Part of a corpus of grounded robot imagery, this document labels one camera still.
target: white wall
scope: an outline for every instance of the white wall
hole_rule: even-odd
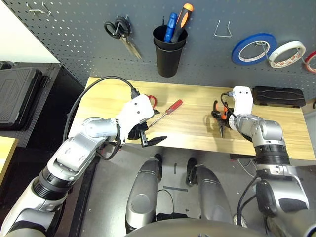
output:
[[[0,61],[58,63],[2,1],[0,22]]]

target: orange screwdriver handle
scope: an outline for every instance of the orange screwdriver handle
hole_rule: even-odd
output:
[[[177,100],[173,105],[169,107],[169,109],[166,110],[166,114],[169,115],[173,111],[175,111],[180,105],[182,105],[182,100]]]
[[[171,43],[178,42],[178,38],[183,32],[183,29],[190,19],[190,15],[193,12],[193,5],[186,3],[179,14],[176,27],[174,28],[173,36],[171,38]]]

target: tape roll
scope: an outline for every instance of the tape roll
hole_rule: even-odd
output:
[[[265,43],[268,56],[277,49],[277,40],[273,35],[257,33],[248,36],[235,46],[232,53],[232,61],[238,65],[253,65],[264,61],[266,59],[264,52],[253,58],[244,58],[241,56],[242,51],[253,43],[258,43],[258,45]]]
[[[313,53],[311,53],[311,54],[305,59],[305,62],[307,63],[307,64],[306,64],[306,69],[307,69],[308,71],[310,71],[311,73],[316,73],[316,68],[312,68],[312,67],[310,66],[311,61],[312,61],[315,57],[316,57],[316,51],[313,52]]]
[[[292,57],[281,61],[281,62],[275,62],[276,58],[279,57],[281,54],[285,53],[286,51],[289,51],[291,49],[297,49],[298,52],[295,53]],[[299,42],[299,41],[293,41],[290,43],[286,43],[282,45],[281,47],[277,48],[269,57],[269,63],[271,67],[273,68],[284,68],[286,66],[289,66],[293,63],[295,63],[297,60],[299,60],[305,53],[306,49],[305,46]]]

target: black cup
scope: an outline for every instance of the black cup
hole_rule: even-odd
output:
[[[165,43],[164,35],[167,30],[167,25],[162,25],[154,29],[154,45],[156,46],[157,56],[157,70],[158,73],[165,77],[170,78],[176,75],[182,49],[186,44],[188,33],[183,30],[176,43]]]

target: gray floor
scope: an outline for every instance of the gray floor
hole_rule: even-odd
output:
[[[185,184],[187,161],[190,157],[196,157],[199,163],[206,165],[218,176],[228,197],[232,214],[236,213],[239,197],[252,177],[237,161],[230,160],[229,154],[158,146],[142,148],[129,144],[125,145],[112,160],[102,160],[98,164],[81,230],[82,237],[121,237],[126,234],[125,208],[135,175],[146,158],[155,153],[160,153],[164,158],[163,175],[158,189],[171,186],[188,190],[187,192],[169,190],[174,199],[175,212],[185,213],[193,218],[198,218],[200,215],[198,188],[197,186],[190,188]],[[176,174],[174,174],[175,163],[177,163]],[[252,164],[245,168],[250,174],[255,174]],[[250,190],[245,199],[253,194],[254,191]],[[158,194],[157,213],[159,212],[172,212],[171,199],[166,192]],[[257,208],[256,200],[244,209],[243,216],[250,228],[265,233],[263,218]]]

